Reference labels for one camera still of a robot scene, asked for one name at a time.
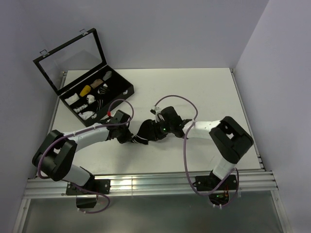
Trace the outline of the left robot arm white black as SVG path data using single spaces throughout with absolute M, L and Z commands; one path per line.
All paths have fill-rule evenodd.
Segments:
M 47 175 L 53 181 L 66 181 L 84 194 L 98 192 L 108 185 L 96 184 L 95 176 L 86 169 L 73 164 L 75 154 L 95 143 L 117 139 L 119 143 L 132 138 L 128 129 L 130 115 L 118 110 L 113 116 L 99 121 L 87 128 L 71 133 L 53 130 L 48 133 L 32 158 L 37 173 Z

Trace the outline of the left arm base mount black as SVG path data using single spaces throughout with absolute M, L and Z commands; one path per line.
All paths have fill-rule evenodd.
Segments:
M 76 197 L 76 207 L 79 211 L 86 213 L 99 213 L 106 210 L 110 205 L 110 198 L 107 196 L 110 192 L 109 179 L 91 179 L 83 186 L 68 182 L 65 194 Z M 103 209 L 95 211 L 96 204 L 99 203 L 99 197 L 107 200 Z

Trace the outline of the black ankle sock white cuff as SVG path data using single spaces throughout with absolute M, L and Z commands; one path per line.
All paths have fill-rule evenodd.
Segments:
M 136 135 L 132 137 L 132 143 L 138 143 L 143 145 L 148 145 L 149 141 L 156 141 L 155 131 L 154 131 L 154 120 L 145 120 Z

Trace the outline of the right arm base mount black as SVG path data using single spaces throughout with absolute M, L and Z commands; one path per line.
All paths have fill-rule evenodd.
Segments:
M 239 188 L 239 177 L 236 175 L 229 175 L 225 181 L 218 187 L 217 191 L 220 191 L 220 193 L 213 193 L 208 196 L 209 201 L 212 204 L 215 205 L 225 205 L 228 204 L 230 201 L 230 190 L 235 190 L 237 193 L 237 190 Z M 210 173 L 206 176 L 196 176 L 195 182 L 192 184 L 197 191 L 211 191 L 213 190 L 221 180 Z

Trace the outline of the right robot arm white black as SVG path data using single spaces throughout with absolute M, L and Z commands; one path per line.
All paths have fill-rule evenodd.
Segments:
M 182 119 L 172 106 L 164 109 L 154 106 L 150 112 L 155 115 L 155 120 L 152 121 L 154 132 L 149 135 L 149 141 L 161 140 L 172 133 L 177 138 L 214 142 L 222 156 L 211 172 L 210 183 L 215 189 L 226 185 L 226 175 L 254 144 L 250 134 L 230 116 L 217 121 Z

